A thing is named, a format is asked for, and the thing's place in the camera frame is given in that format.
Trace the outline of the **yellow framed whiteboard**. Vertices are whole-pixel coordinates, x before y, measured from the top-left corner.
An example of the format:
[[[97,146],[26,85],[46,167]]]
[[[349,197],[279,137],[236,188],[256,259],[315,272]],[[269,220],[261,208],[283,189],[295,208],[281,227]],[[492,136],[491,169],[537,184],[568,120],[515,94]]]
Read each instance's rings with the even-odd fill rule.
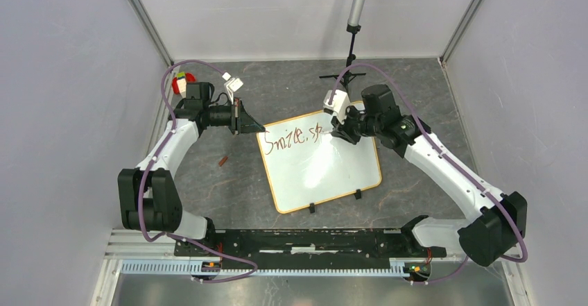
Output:
[[[382,181],[375,140],[363,137],[352,145],[331,134],[321,135],[333,128],[326,112],[302,114],[265,128],[257,141],[280,214],[375,188]]]

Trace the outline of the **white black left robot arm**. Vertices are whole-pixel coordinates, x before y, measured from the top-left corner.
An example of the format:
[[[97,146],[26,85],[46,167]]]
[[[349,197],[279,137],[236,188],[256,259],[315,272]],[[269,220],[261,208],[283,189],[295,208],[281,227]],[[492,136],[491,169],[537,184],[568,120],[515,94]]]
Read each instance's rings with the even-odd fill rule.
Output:
[[[183,209],[174,177],[187,151],[207,128],[226,127],[234,135],[264,132],[264,126],[234,95],[242,85],[239,78],[228,79],[224,92],[227,102],[218,104],[212,98],[211,83],[187,83],[187,91],[168,118],[156,147],[135,168],[122,169],[118,175],[124,228],[191,239],[193,249],[204,256],[217,249],[218,237],[211,232],[211,219]]]

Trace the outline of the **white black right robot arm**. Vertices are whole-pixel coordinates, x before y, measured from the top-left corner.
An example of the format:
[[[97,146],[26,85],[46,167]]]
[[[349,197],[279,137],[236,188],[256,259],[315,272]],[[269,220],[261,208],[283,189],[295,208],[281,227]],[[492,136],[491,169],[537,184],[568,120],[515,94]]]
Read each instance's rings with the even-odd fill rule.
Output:
[[[333,137],[358,144],[377,138],[424,172],[458,206],[463,219],[423,216],[407,224],[400,238],[405,254],[418,256],[428,247],[457,248],[480,266],[498,259],[522,262],[528,203],[518,192],[506,194],[475,174],[439,140],[419,117],[402,114],[387,85],[361,92],[363,108],[352,106],[347,92],[329,90],[324,111],[331,115]]]

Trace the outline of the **red marker cap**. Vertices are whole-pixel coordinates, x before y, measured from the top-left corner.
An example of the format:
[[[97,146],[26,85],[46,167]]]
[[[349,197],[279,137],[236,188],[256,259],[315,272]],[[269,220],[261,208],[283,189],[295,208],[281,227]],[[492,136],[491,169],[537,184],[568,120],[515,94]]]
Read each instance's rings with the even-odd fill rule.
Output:
[[[228,157],[227,157],[227,156],[223,157],[223,158],[222,158],[222,159],[219,161],[218,165],[219,165],[220,167],[221,167],[221,166],[223,166],[223,165],[224,165],[224,164],[227,162],[227,160],[228,160]]]

